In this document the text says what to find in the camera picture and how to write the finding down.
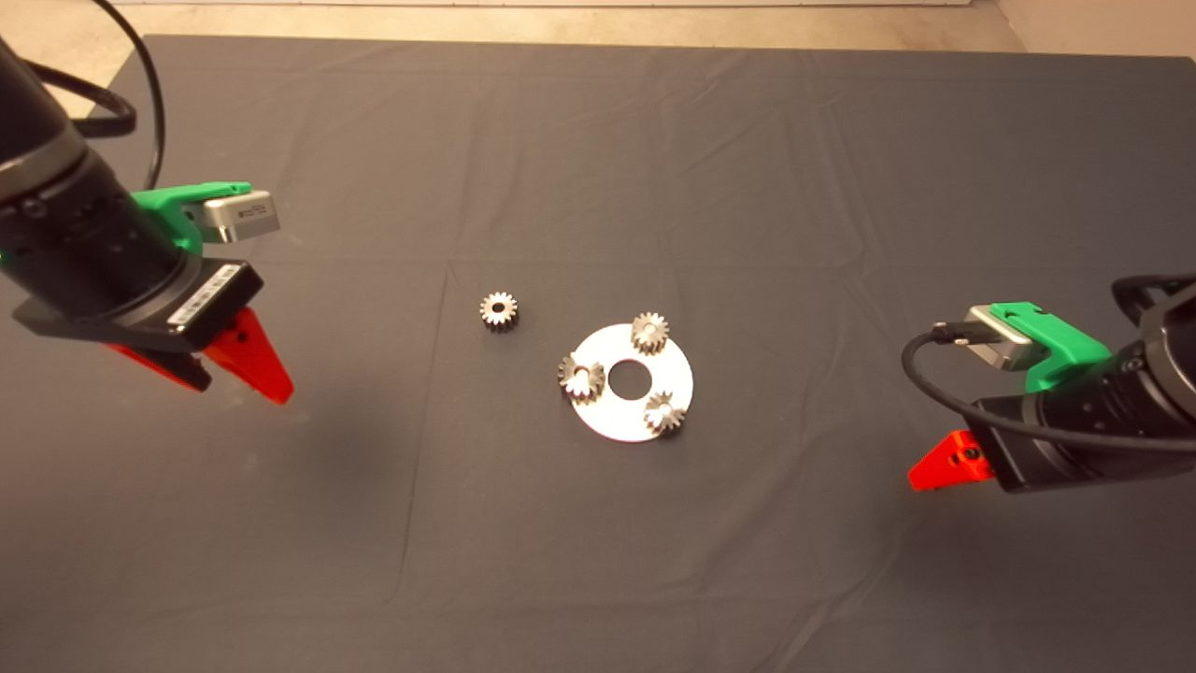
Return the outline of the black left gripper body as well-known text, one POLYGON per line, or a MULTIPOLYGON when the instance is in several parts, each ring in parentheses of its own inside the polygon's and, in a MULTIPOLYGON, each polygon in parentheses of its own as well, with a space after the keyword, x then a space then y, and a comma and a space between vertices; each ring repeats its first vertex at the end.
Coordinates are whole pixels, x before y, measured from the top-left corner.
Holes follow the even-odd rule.
POLYGON ((13 319, 43 337, 201 351, 263 289, 245 261, 177 247, 100 157, 4 203, 13 319))

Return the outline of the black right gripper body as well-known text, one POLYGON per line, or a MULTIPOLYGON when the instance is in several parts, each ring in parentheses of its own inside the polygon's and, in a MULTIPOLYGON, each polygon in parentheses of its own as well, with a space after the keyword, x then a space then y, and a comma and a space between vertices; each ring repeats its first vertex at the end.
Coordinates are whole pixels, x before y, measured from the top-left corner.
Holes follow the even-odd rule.
MULTIPOLYGON (((1192 372, 1180 375, 1133 342, 1076 378, 1035 394, 974 402, 976 408, 1025 424, 1102 436, 1192 440, 1192 372)), ((969 422, 991 470, 1007 492, 1158 479, 1192 470, 1192 455, 1110 451, 1026 438, 969 422)))

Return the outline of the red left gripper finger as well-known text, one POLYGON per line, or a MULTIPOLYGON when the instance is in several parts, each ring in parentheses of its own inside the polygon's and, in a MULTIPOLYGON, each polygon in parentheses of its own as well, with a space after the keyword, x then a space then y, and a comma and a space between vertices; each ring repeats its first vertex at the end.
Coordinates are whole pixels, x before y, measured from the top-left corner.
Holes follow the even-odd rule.
POLYGON ((205 365, 196 351, 161 351, 115 344, 115 342, 106 342, 106 348, 132 359, 138 365, 157 372, 182 387, 205 392, 210 386, 212 377, 208 371, 205 371, 205 365))
POLYGON ((275 405, 286 405, 294 394, 294 383, 251 307, 236 312, 205 347, 205 357, 275 405))

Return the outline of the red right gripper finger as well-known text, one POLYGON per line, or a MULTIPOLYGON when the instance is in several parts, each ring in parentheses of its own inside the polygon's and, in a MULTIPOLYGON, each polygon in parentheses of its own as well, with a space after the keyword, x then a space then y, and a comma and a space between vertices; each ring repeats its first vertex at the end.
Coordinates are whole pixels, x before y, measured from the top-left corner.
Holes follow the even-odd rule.
POLYGON ((995 478, 981 443, 968 430, 948 432, 908 470, 909 485, 916 492, 978 484, 995 478))

